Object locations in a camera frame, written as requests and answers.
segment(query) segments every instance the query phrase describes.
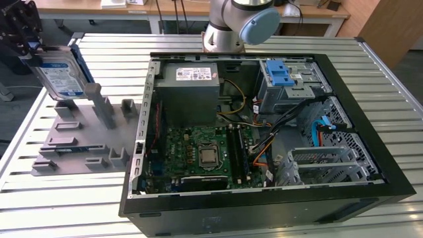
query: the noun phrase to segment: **chip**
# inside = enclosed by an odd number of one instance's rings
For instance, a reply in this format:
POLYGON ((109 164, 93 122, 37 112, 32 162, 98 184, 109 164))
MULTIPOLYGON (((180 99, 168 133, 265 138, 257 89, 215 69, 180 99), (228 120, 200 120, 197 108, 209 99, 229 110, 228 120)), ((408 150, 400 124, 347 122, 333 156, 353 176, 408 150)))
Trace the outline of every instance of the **chip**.
POLYGON ((216 167, 219 165, 219 147, 216 144, 199 146, 199 166, 216 167))

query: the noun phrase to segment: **table leg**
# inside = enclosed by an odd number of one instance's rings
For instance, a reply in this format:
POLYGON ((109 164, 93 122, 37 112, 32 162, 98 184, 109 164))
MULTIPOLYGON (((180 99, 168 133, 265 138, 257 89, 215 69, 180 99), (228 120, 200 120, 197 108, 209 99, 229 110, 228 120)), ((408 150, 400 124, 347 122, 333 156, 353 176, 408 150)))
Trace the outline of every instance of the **table leg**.
POLYGON ((157 15, 149 15, 148 16, 148 21, 149 21, 149 28, 151 28, 151 33, 152 34, 161 34, 160 33, 160 17, 157 15))
POLYGON ((62 19, 54 19, 54 23, 56 23, 58 28, 64 27, 64 20, 62 19))
POLYGON ((336 37, 339 29, 343 25, 344 19, 343 18, 333 18, 332 23, 325 30, 324 37, 336 37))

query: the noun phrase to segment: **aluminum rail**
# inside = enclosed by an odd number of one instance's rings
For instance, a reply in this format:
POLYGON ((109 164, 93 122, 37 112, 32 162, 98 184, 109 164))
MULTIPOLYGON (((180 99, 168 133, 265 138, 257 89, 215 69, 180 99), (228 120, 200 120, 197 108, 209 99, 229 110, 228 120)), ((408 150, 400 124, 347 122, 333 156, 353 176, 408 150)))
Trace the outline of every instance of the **aluminum rail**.
MULTIPOLYGON (((112 103, 141 100, 149 52, 201 51, 200 36, 189 35, 85 34, 73 41, 112 103)), ((328 55, 417 194, 343 223, 189 237, 421 237, 423 110, 369 47, 351 38, 320 37, 273 37, 245 47, 248 52, 328 55)), ((137 228, 117 216, 124 173, 29 174, 53 124, 53 105, 41 90, 0 160, 0 238, 140 238, 137 228)))

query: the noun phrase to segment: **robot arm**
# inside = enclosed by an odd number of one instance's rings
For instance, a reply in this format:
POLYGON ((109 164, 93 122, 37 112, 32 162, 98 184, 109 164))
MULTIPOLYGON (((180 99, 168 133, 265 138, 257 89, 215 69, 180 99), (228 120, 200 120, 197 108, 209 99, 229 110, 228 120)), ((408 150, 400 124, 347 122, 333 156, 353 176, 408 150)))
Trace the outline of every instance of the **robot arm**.
POLYGON ((275 33, 280 15, 273 0, 211 1, 203 45, 208 52, 240 52, 243 42, 263 43, 275 33))
POLYGON ((41 61, 33 55, 33 49, 41 44, 38 33, 41 20, 33 1, 1 0, 0 2, 0 52, 17 56, 29 66, 41 61))

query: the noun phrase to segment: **hard drive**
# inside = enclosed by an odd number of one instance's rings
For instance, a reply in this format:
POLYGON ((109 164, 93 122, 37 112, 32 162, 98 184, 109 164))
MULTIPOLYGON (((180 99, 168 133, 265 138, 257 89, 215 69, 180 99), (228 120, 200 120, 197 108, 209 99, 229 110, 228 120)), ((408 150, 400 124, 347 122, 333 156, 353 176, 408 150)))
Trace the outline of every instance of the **hard drive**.
POLYGON ((41 58, 42 63, 30 69, 50 97, 57 101, 86 98, 84 87, 93 79, 77 45, 42 47, 36 56, 41 58))

